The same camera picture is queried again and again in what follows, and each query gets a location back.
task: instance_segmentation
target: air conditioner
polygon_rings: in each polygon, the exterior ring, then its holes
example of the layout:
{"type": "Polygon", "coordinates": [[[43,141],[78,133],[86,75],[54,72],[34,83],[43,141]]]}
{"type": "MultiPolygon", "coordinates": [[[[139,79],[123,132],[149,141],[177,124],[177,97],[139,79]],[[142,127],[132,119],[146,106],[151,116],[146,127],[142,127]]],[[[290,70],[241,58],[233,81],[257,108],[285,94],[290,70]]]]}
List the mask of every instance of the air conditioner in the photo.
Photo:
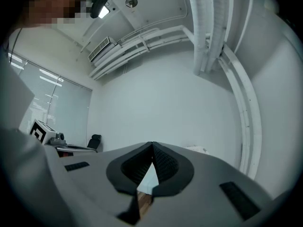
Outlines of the air conditioner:
{"type": "Polygon", "coordinates": [[[90,62],[94,63],[98,61],[102,56],[104,56],[107,52],[113,49],[117,45],[116,41],[114,41],[110,37],[106,37],[94,50],[89,54],[88,59],[90,62]]]}

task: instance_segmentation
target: black rectangle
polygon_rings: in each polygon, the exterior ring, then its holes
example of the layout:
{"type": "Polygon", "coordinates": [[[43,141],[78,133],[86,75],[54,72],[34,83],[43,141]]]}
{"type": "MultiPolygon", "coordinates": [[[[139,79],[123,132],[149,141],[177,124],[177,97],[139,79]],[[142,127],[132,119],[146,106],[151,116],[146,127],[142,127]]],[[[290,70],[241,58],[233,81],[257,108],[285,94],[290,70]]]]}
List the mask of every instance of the black rectangle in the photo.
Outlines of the black rectangle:
{"type": "Polygon", "coordinates": [[[76,164],[67,165],[67,166],[64,166],[64,167],[69,172],[69,171],[77,170],[77,169],[80,169],[80,168],[83,168],[83,167],[86,167],[86,166],[89,166],[89,164],[87,162],[83,161],[83,162],[79,162],[79,163],[76,163],[76,164]]]}
{"type": "Polygon", "coordinates": [[[260,209],[235,183],[223,183],[220,187],[244,221],[260,212],[260,209]]]}
{"type": "MultiPolygon", "coordinates": [[[[42,137],[41,137],[41,139],[40,139],[40,142],[42,143],[43,140],[44,140],[44,137],[46,136],[46,132],[40,127],[39,124],[37,124],[37,123],[35,122],[29,134],[32,135],[33,132],[36,131],[36,130],[39,130],[39,131],[42,133],[42,137]]],[[[39,138],[39,135],[38,135],[37,133],[35,133],[34,135],[35,135],[35,137],[36,137],[37,139],[39,138]]]]}

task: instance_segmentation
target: box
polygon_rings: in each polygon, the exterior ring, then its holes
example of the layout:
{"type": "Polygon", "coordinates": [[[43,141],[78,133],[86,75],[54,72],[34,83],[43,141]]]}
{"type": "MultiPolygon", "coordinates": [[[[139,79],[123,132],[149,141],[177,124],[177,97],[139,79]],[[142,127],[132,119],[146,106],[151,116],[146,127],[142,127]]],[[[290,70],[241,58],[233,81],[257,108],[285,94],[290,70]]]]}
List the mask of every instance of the box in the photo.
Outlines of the box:
{"type": "Polygon", "coordinates": [[[35,119],[29,134],[45,145],[51,138],[56,138],[57,132],[46,123],[35,119]]]}

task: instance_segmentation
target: white pipe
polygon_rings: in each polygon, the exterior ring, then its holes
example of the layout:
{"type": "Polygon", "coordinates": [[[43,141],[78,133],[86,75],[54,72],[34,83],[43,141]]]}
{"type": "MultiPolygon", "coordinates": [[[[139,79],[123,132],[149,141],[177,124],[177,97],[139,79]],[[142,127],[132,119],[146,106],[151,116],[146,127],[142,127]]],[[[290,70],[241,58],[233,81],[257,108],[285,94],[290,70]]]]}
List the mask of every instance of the white pipe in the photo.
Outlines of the white pipe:
{"type": "Polygon", "coordinates": [[[248,103],[250,106],[251,111],[251,118],[252,118],[252,129],[253,129],[253,147],[252,147],[252,155],[251,155],[251,162],[249,166],[248,176],[251,179],[254,179],[257,174],[257,169],[261,157],[261,150],[262,150],[262,125],[261,125],[261,115],[260,109],[258,104],[258,99],[256,96],[256,92],[253,88],[253,85],[246,74],[245,69],[239,62],[236,55],[232,52],[232,50],[224,44],[224,53],[231,61],[231,64],[234,66],[236,72],[239,75],[239,78],[244,86],[244,90],[246,92],[248,103]]]}
{"type": "MultiPolygon", "coordinates": [[[[172,28],[167,28],[167,29],[163,29],[163,30],[159,30],[156,31],[152,34],[149,35],[145,35],[142,38],[144,40],[149,40],[158,36],[162,36],[168,33],[172,33],[172,32],[176,32],[176,31],[181,31],[183,29],[183,26],[176,26],[176,27],[172,27],[172,28]]],[[[123,54],[125,51],[127,51],[128,49],[132,48],[133,46],[136,46],[137,44],[142,43],[141,39],[136,39],[135,41],[127,44],[125,47],[123,47],[121,50],[117,51],[116,53],[114,53],[113,55],[111,55],[110,57],[108,57],[105,61],[103,61],[100,65],[98,65],[89,75],[89,77],[92,77],[97,71],[99,71],[103,66],[105,66],[107,63],[109,63],[110,61],[112,61],[114,58],[116,58],[117,56],[123,54]]]]}
{"type": "Polygon", "coordinates": [[[186,18],[187,15],[188,15],[188,8],[187,8],[186,0],[183,0],[183,1],[184,1],[184,5],[185,5],[185,14],[184,14],[184,15],[180,15],[180,16],[175,16],[175,17],[170,17],[170,18],[162,19],[162,20],[159,20],[159,21],[157,21],[157,22],[153,22],[153,23],[151,23],[151,24],[148,24],[148,25],[146,25],[146,26],[143,26],[143,27],[141,27],[141,28],[138,28],[138,29],[136,29],[135,31],[129,33],[129,34],[126,35],[126,36],[124,36],[121,40],[118,41],[118,43],[119,43],[120,41],[125,40],[125,39],[128,38],[129,36],[132,36],[132,35],[134,35],[134,34],[140,32],[140,31],[142,31],[142,30],[144,30],[144,29],[147,29],[147,28],[149,28],[149,27],[151,27],[151,26],[158,25],[158,24],[164,23],[164,22],[169,22],[169,21],[176,20],[176,19],[186,18]]]}
{"type": "Polygon", "coordinates": [[[121,45],[117,44],[113,49],[111,49],[109,52],[107,52],[104,56],[102,56],[95,64],[95,67],[100,65],[103,61],[105,61],[108,57],[116,53],[117,51],[121,50],[121,45]]]}
{"type": "Polygon", "coordinates": [[[232,87],[232,91],[235,95],[235,99],[237,102],[238,110],[240,112],[241,131],[242,131],[242,156],[241,156],[240,171],[246,174],[249,157],[250,157],[250,122],[247,113],[247,106],[241,87],[233,71],[230,69],[229,65],[223,60],[223,58],[220,58],[218,61],[222,69],[224,70],[226,77],[232,87]]]}
{"type": "Polygon", "coordinates": [[[244,26],[243,26],[243,30],[242,30],[240,39],[239,39],[239,41],[238,41],[238,44],[237,44],[237,46],[236,46],[236,49],[235,49],[235,51],[234,51],[235,54],[237,53],[237,51],[238,51],[238,49],[239,49],[239,46],[240,46],[240,44],[241,44],[241,42],[242,42],[242,39],[243,39],[243,37],[244,37],[245,31],[246,31],[246,28],[247,28],[247,24],[248,24],[248,21],[249,21],[249,19],[250,19],[250,15],[251,15],[251,11],[252,11],[252,6],[253,6],[253,1],[254,1],[254,0],[250,0],[250,2],[249,2],[248,11],[247,11],[245,23],[244,23],[244,26]]]}
{"type": "Polygon", "coordinates": [[[110,70],[108,70],[107,72],[105,72],[104,75],[105,75],[105,74],[108,74],[108,73],[111,73],[112,71],[114,71],[114,70],[116,70],[117,68],[119,68],[119,67],[125,65],[126,63],[128,63],[128,61],[123,61],[123,62],[117,64],[115,67],[113,67],[112,69],[110,69],[110,70]]]}
{"type": "MultiPolygon", "coordinates": [[[[156,49],[156,48],[159,48],[159,47],[168,45],[168,44],[175,44],[175,43],[187,42],[187,41],[189,41],[188,38],[179,39],[179,40],[174,40],[174,41],[170,41],[170,42],[167,42],[167,43],[164,43],[164,44],[159,44],[159,45],[157,45],[157,46],[154,46],[154,47],[150,48],[150,50],[153,50],[153,49],[156,49]]],[[[121,62],[120,64],[114,66],[112,69],[110,69],[110,70],[104,72],[102,75],[100,75],[98,78],[96,78],[96,80],[98,80],[100,77],[102,77],[102,76],[104,76],[104,75],[106,75],[106,74],[108,74],[108,73],[111,73],[112,71],[116,70],[117,68],[119,68],[119,67],[125,65],[125,64],[128,63],[131,59],[137,57],[138,55],[141,55],[141,54],[146,53],[146,52],[147,52],[147,50],[141,51],[141,52],[139,52],[139,53],[137,53],[137,54],[131,56],[131,57],[128,58],[126,61],[123,61],[123,62],[121,62]]]]}
{"type": "MultiPolygon", "coordinates": [[[[167,44],[173,44],[173,43],[177,43],[177,42],[182,42],[182,41],[188,41],[188,39],[185,37],[185,35],[175,35],[175,36],[171,36],[165,39],[161,39],[155,42],[152,42],[150,44],[147,44],[147,47],[149,48],[149,50],[158,48],[159,45],[167,45],[167,44]]],[[[142,46],[136,50],[133,50],[132,52],[129,52],[128,54],[120,57],[118,60],[112,62],[111,64],[109,64],[108,66],[106,66],[103,70],[101,70],[96,76],[93,77],[94,80],[99,79],[100,77],[102,77],[104,74],[109,73],[109,71],[113,71],[116,68],[118,68],[119,63],[124,62],[124,61],[129,61],[132,58],[143,54],[145,52],[147,52],[148,50],[145,48],[145,46],[142,46]]]]}
{"type": "Polygon", "coordinates": [[[195,54],[194,74],[199,75],[206,66],[206,3],[205,0],[190,0],[194,20],[195,54]]]}
{"type": "Polygon", "coordinates": [[[219,58],[222,51],[228,20],[227,13],[227,0],[214,0],[214,22],[211,32],[211,41],[205,70],[206,72],[210,72],[214,61],[219,58]]]}
{"type": "Polygon", "coordinates": [[[159,29],[159,28],[152,28],[152,29],[150,29],[150,30],[147,30],[147,31],[145,31],[145,32],[143,32],[143,33],[141,33],[141,34],[139,34],[139,35],[137,35],[137,36],[135,36],[135,37],[133,37],[133,38],[131,38],[131,39],[125,41],[125,42],[123,42],[123,43],[121,44],[121,46],[122,46],[122,47],[123,47],[123,46],[126,46],[128,43],[130,43],[130,42],[134,41],[135,39],[139,38],[139,36],[148,35],[148,34],[151,34],[152,32],[158,31],[158,30],[160,30],[160,29],[159,29]]]}
{"type": "Polygon", "coordinates": [[[187,35],[191,43],[195,44],[195,36],[194,34],[185,26],[183,27],[183,32],[187,35]]]}

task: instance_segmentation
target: ceiling light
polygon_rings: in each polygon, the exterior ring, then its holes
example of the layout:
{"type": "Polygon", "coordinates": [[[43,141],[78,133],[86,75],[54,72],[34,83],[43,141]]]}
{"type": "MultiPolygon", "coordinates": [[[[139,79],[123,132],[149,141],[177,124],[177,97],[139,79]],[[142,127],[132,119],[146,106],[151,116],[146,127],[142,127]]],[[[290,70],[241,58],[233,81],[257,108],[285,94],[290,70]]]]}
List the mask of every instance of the ceiling light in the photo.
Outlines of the ceiling light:
{"type": "Polygon", "coordinates": [[[18,66],[17,64],[15,64],[13,62],[11,63],[11,65],[14,66],[14,67],[17,67],[17,68],[19,68],[21,70],[24,70],[24,68],[22,66],[18,66]]]}
{"type": "Polygon", "coordinates": [[[22,63],[22,60],[19,57],[15,56],[15,55],[12,56],[11,53],[9,53],[9,57],[13,57],[13,59],[15,59],[18,62],[22,63]]]}
{"type": "Polygon", "coordinates": [[[109,10],[107,7],[103,7],[103,9],[101,10],[100,14],[99,14],[99,18],[104,18],[106,14],[109,13],[109,10]]]}
{"type": "Polygon", "coordinates": [[[45,70],[39,69],[39,71],[41,71],[43,74],[45,74],[45,75],[47,75],[49,77],[52,77],[54,79],[58,79],[58,77],[56,77],[55,75],[53,75],[53,74],[51,74],[51,73],[49,73],[49,72],[47,72],[45,70]]]}

